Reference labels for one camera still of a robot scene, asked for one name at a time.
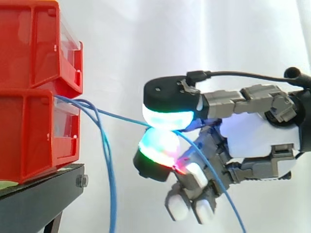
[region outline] metal stand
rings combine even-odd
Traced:
[[[83,164],[48,177],[0,190],[1,233],[57,233],[63,210],[83,193]]]

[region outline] bolt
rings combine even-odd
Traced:
[[[88,175],[79,175],[77,177],[77,186],[80,188],[86,188],[88,185]]]

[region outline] blue cable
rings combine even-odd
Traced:
[[[115,228],[116,228],[116,222],[117,222],[116,182],[115,182],[115,175],[114,175],[114,170],[113,170],[113,165],[112,165],[111,147],[110,147],[109,141],[105,135],[98,110],[91,102],[89,102],[87,100],[79,100],[79,99],[78,100],[71,100],[71,99],[68,99],[68,98],[62,97],[62,96],[55,96],[55,97],[60,99],[63,102],[71,103],[72,105],[81,109],[83,112],[85,112],[91,118],[91,120],[99,127],[99,129],[101,131],[104,157],[105,157],[106,164],[107,164],[109,186],[110,186],[110,228],[109,228],[109,232],[114,233]],[[85,109],[85,107],[88,109],[91,109],[95,112],[97,120]]]
[[[84,100],[84,99],[75,99],[74,101],[79,102],[79,103],[86,103],[91,107],[91,109],[95,112],[99,129],[101,131],[102,135],[102,145],[103,149],[105,150],[105,144],[107,144],[108,148],[108,158],[105,155],[105,160],[106,160],[106,165],[108,169],[108,177],[109,177],[109,185],[110,185],[110,233],[114,233],[116,229],[116,222],[117,222],[117,188],[116,188],[116,179],[114,175],[114,169],[113,169],[113,164],[112,164],[112,152],[111,152],[111,147],[108,141],[108,138],[104,132],[103,125],[101,118],[99,116],[97,108],[89,101]]]
[[[235,207],[230,195],[228,194],[224,183],[221,181],[221,179],[219,178],[219,176],[217,175],[215,169],[213,168],[212,164],[210,164],[209,160],[203,155],[202,151],[197,147],[197,145],[192,142],[189,138],[187,138],[185,135],[183,135],[183,133],[179,132],[179,131],[174,131],[177,135],[179,135],[180,137],[182,137],[185,141],[187,141],[190,145],[193,146],[193,148],[196,150],[196,152],[200,155],[201,159],[204,161],[204,163],[207,165],[207,167],[210,169],[210,171],[213,173],[213,176],[215,177],[215,180],[217,181],[217,183],[219,184],[220,188],[222,189],[223,193],[225,194],[225,196],[227,197],[235,215],[237,216],[237,219],[239,221],[239,224],[242,228],[243,233],[246,233],[246,229],[245,226],[243,224],[243,221],[240,217],[240,214],[237,210],[237,208]]]
[[[89,108],[91,109],[91,107],[87,104],[84,104],[84,103],[80,103],[80,106],[81,107],[85,107],[85,108]],[[142,125],[142,126],[145,126],[145,127],[150,127],[150,125],[144,123],[144,122],[141,122],[141,121],[138,121],[138,120],[133,120],[133,119],[130,119],[130,118],[127,118],[127,117],[123,117],[123,116],[119,116],[117,114],[112,114],[112,113],[109,113],[109,112],[106,112],[104,110],[101,110],[101,109],[97,109],[97,111],[99,113],[102,113],[102,114],[105,114],[107,116],[110,116],[110,117],[114,117],[114,118],[117,118],[117,119],[121,119],[121,120],[125,120],[125,121],[128,121],[128,122],[132,122],[132,123],[135,123],[135,124],[138,124],[138,125]],[[177,135],[179,135],[180,137],[182,137],[184,140],[186,140],[191,146],[193,146],[193,148],[196,150],[196,152],[200,155],[200,157],[202,158],[202,160],[205,162],[205,164],[207,165],[207,167],[210,169],[210,171],[212,172],[213,176],[215,177],[215,180],[216,182],[219,184],[220,188],[222,189],[222,192],[225,194],[225,196],[227,197],[235,215],[237,216],[237,219],[239,221],[239,224],[242,228],[242,231],[243,233],[246,233],[246,229],[244,227],[244,224],[243,224],[243,221],[239,215],[239,212],[237,210],[237,208],[235,207],[230,195],[228,194],[223,182],[221,181],[221,179],[219,178],[219,176],[217,175],[215,169],[213,168],[213,166],[211,165],[211,163],[208,161],[208,159],[203,155],[203,153],[201,152],[201,150],[196,146],[195,143],[193,143],[189,138],[187,138],[185,135],[183,135],[181,132],[179,131],[174,131]]]

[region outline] green light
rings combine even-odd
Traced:
[[[155,128],[146,131],[138,146],[140,152],[146,157],[167,167],[175,164],[180,152],[176,134]]]
[[[146,122],[152,127],[172,131],[182,130],[190,125],[194,113],[192,111],[180,113],[158,113],[151,111],[143,104],[142,115]]]

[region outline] white background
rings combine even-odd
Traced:
[[[156,77],[196,69],[282,76],[290,66],[310,73],[310,6],[309,1],[299,2],[305,6],[297,7],[294,0],[60,1],[69,25],[84,43],[83,97],[99,108],[139,120],[143,85]],[[219,77],[200,88],[237,90],[256,83],[264,82]],[[117,233],[241,232],[224,197],[218,199],[215,219],[208,225],[198,225],[193,214],[173,222],[164,199],[175,178],[167,183],[147,180],[132,164],[144,128],[108,117],[103,121],[117,180]],[[245,182],[230,188],[248,232],[311,232],[309,156],[299,160],[290,181]],[[107,233],[107,172],[99,131],[86,116],[79,162],[86,165],[89,186],[64,211],[60,233]]]

